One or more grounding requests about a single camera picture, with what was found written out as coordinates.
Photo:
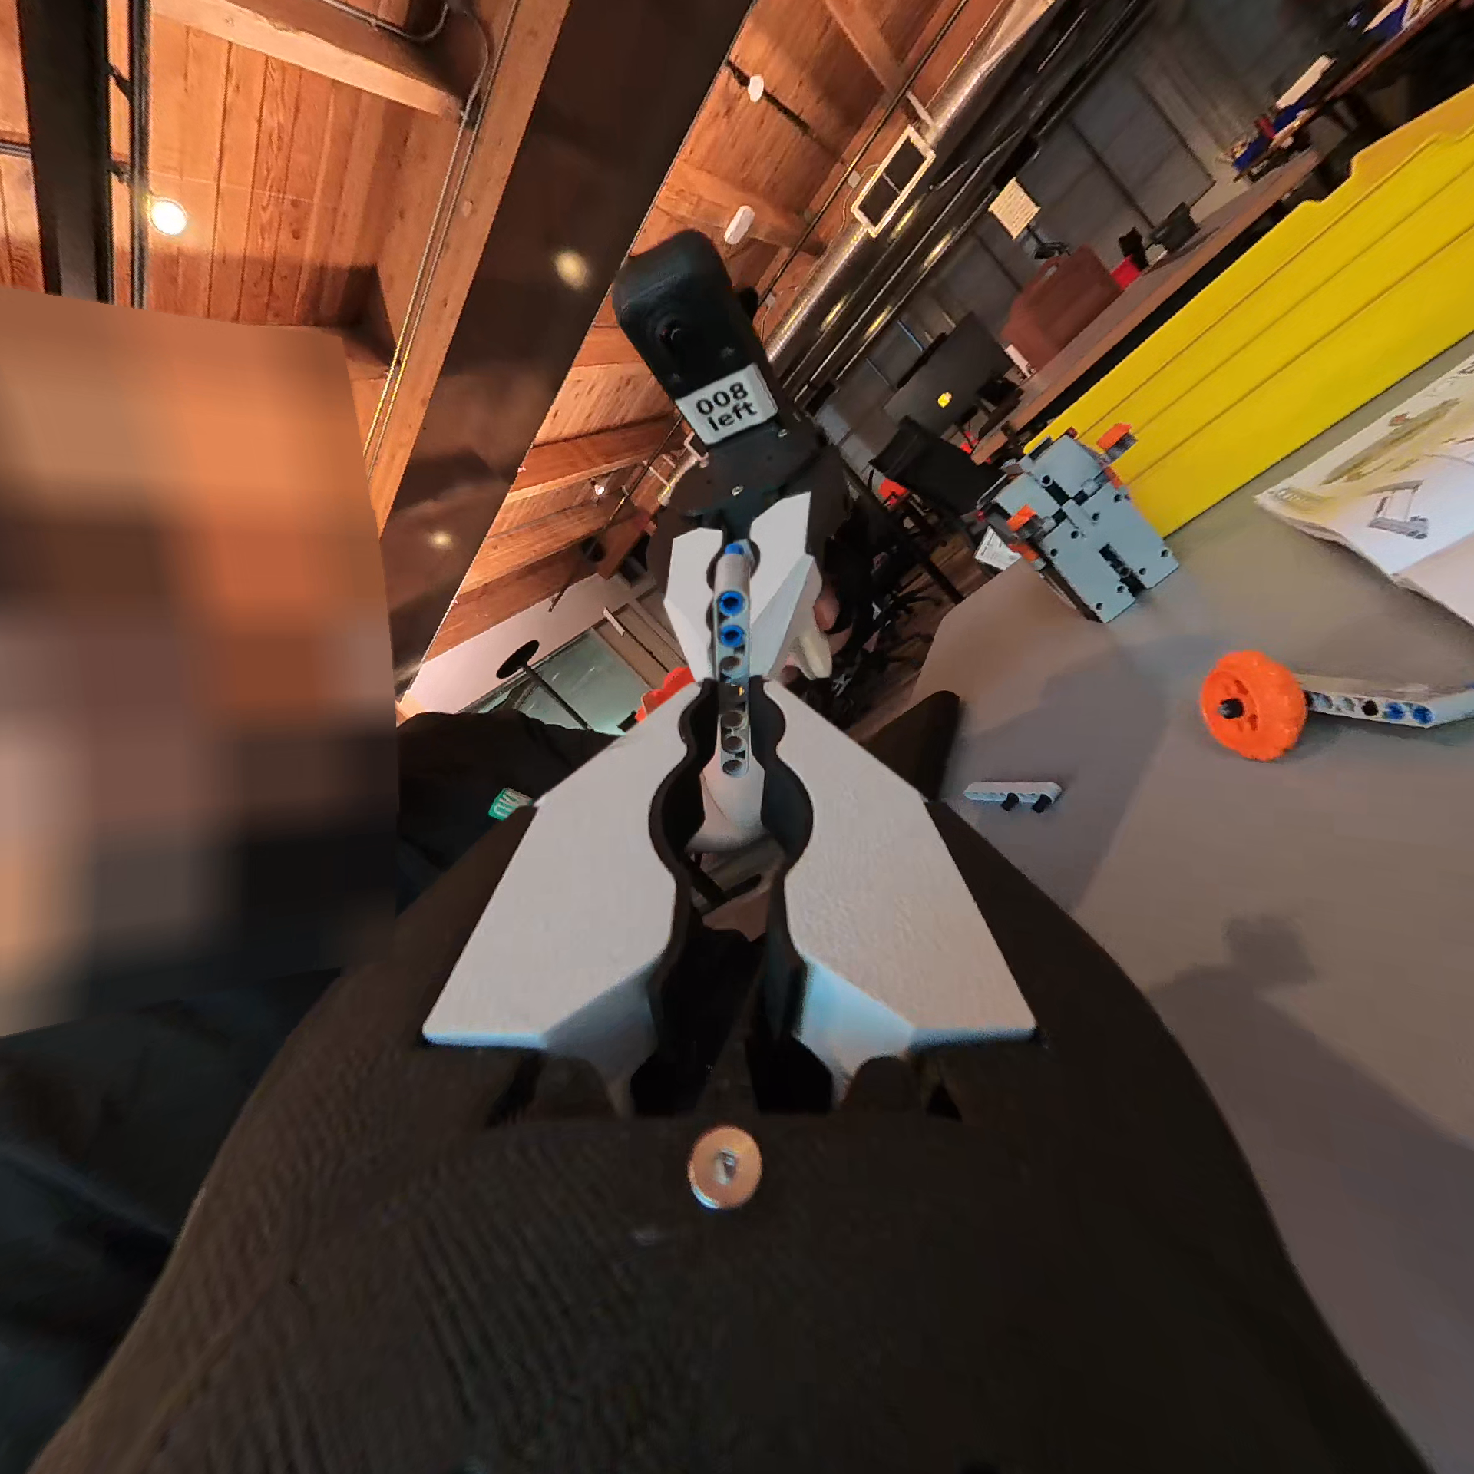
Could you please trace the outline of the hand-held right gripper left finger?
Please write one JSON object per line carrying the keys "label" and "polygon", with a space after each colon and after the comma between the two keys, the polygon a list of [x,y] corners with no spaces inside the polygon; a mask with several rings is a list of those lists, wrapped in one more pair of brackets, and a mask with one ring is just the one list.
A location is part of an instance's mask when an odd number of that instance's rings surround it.
{"label": "hand-held right gripper left finger", "polygon": [[688,760],[689,682],[535,805],[433,1003],[427,1045],[506,1045],[597,1067],[616,1107],[655,1054],[648,982],[681,887],[652,840],[655,793]]}

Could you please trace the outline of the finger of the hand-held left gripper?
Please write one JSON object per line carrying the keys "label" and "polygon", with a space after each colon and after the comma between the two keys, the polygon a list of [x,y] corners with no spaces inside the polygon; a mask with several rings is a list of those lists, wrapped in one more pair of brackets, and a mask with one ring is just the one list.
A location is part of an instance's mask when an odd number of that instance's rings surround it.
{"label": "finger of the hand-held left gripper", "polygon": [[722,558],[722,529],[692,527],[672,541],[665,579],[665,618],[672,637],[692,672],[692,682],[711,681],[711,566]]}
{"label": "finger of the hand-held left gripper", "polygon": [[807,551],[812,495],[786,495],[753,519],[748,675],[771,681],[815,643],[815,556]]}

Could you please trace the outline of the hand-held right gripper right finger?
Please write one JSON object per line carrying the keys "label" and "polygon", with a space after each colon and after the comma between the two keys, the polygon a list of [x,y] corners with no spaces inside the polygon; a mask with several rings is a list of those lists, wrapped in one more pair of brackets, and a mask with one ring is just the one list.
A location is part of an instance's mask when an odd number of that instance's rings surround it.
{"label": "hand-held right gripper right finger", "polygon": [[783,850],[764,988],[772,1039],[847,1095],[871,1059],[1024,1044],[1036,1016],[935,803],[790,690],[758,704],[764,823]]}

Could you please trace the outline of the grey angled beam blue pins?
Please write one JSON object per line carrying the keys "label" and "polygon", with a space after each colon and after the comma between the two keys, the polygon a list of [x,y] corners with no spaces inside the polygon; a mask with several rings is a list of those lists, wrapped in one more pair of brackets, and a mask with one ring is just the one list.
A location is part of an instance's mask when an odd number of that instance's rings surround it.
{"label": "grey angled beam blue pins", "polygon": [[758,803],[764,762],[753,746],[753,690],[764,681],[756,628],[756,543],[729,541],[711,567],[711,675],[718,682],[718,740],[711,773],[740,798]]}

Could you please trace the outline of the black perforated panel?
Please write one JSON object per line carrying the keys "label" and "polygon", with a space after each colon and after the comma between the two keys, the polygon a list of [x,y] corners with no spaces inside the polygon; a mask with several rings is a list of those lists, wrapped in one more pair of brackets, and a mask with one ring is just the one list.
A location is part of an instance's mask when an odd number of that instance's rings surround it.
{"label": "black perforated panel", "polygon": [[861,751],[902,776],[922,803],[941,803],[958,725],[961,697],[955,690],[935,690],[861,740]]}

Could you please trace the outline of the white vent grille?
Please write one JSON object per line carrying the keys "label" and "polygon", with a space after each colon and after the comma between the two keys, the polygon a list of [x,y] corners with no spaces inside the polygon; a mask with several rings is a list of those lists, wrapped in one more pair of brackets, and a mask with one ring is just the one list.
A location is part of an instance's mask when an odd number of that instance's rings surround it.
{"label": "white vent grille", "polygon": [[905,125],[891,150],[873,163],[850,201],[854,222],[873,242],[883,236],[902,207],[916,196],[929,174],[935,147],[916,125]]}

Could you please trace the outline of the black monitor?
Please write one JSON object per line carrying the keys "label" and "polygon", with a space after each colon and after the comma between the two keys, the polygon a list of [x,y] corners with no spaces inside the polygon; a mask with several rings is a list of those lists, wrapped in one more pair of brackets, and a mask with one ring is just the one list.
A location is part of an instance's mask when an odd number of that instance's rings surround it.
{"label": "black monitor", "polygon": [[1010,370],[1013,359],[995,335],[977,313],[965,313],[945,339],[929,341],[883,413],[891,426],[916,422],[945,436],[979,413],[1007,413],[1020,394]]}

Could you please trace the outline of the grey brick robot model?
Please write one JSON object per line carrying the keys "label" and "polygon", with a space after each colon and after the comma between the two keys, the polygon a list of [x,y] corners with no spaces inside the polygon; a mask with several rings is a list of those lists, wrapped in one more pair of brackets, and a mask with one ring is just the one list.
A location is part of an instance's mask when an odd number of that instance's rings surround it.
{"label": "grey brick robot model", "polygon": [[1002,464],[986,527],[1086,622],[1116,622],[1177,573],[1174,551],[1132,506],[1116,459],[1135,447],[1113,426],[1098,447],[1067,434]]}

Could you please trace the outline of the orange wheel beam assembly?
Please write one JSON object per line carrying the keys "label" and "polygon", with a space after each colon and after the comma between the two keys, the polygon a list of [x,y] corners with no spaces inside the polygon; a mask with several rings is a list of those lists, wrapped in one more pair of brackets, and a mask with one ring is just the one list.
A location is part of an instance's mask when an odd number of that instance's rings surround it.
{"label": "orange wheel beam assembly", "polygon": [[1294,672],[1263,651],[1231,651],[1204,672],[1199,716],[1222,751],[1256,762],[1273,762],[1301,746],[1309,718],[1432,733],[1469,723],[1474,690]]}

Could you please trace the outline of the yellow storage bin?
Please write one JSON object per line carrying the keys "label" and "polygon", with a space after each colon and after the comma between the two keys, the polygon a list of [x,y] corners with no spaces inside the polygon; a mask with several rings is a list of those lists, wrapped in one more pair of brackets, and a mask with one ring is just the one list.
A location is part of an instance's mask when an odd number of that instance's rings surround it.
{"label": "yellow storage bin", "polygon": [[1474,96],[1295,207],[1041,436],[1127,422],[1117,476],[1174,532],[1474,327]]}

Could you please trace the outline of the open instruction booklet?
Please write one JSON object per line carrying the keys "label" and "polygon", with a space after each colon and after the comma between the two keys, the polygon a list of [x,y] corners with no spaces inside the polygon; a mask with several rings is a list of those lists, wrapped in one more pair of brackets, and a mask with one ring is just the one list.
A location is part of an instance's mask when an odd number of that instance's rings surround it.
{"label": "open instruction booklet", "polygon": [[1264,487],[1259,506],[1474,622],[1474,359]]}

